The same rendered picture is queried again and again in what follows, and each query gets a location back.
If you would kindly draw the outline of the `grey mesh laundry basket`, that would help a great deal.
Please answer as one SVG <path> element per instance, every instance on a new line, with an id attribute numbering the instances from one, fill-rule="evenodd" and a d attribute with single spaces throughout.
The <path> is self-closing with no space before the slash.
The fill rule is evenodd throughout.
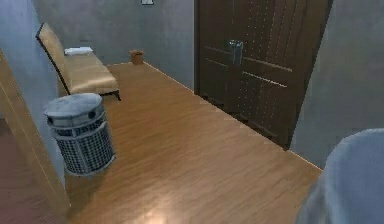
<path id="1" fill-rule="evenodd" d="M 93 176 L 116 158 L 102 97 L 81 93 L 50 101 L 43 114 L 73 176 Z"/>

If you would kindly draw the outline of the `white pillow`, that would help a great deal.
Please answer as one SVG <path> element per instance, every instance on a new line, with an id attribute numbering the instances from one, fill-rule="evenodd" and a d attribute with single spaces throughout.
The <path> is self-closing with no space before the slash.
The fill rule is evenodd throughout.
<path id="1" fill-rule="evenodd" d="M 73 47 L 64 49 L 64 54 L 67 56 L 73 55 L 82 55 L 92 53 L 93 49 L 91 47 Z"/>

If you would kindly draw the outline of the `small brown basket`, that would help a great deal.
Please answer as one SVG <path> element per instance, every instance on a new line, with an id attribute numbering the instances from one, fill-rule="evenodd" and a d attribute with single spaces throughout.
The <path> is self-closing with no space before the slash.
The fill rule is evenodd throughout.
<path id="1" fill-rule="evenodd" d="M 141 64 L 144 63 L 144 61 L 143 61 L 144 52 L 143 51 L 141 51 L 141 50 L 130 50 L 129 54 L 130 54 L 130 61 L 134 65 L 141 65 Z"/>

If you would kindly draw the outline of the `pale grey rounded object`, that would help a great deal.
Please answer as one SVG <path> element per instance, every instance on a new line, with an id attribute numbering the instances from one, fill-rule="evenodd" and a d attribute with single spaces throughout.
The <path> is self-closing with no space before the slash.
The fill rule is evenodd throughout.
<path id="1" fill-rule="evenodd" d="M 384 224 L 384 128 L 336 145 L 295 224 Z"/>

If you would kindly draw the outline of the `dark brown room door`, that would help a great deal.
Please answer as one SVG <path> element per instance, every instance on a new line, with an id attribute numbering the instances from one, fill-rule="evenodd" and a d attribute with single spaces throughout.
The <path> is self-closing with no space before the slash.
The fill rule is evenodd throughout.
<path id="1" fill-rule="evenodd" d="M 194 0 L 194 93 L 289 149 L 332 3 Z"/>

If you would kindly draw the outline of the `tan upholstered bed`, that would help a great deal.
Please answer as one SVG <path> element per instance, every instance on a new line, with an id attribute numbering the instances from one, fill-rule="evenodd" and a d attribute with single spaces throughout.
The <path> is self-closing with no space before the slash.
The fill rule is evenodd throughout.
<path id="1" fill-rule="evenodd" d="M 66 95 L 95 93 L 114 95 L 121 100 L 117 79 L 93 52 L 67 55 L 47 22 L 40 25 L 36 39 L 56 70 Z"/>

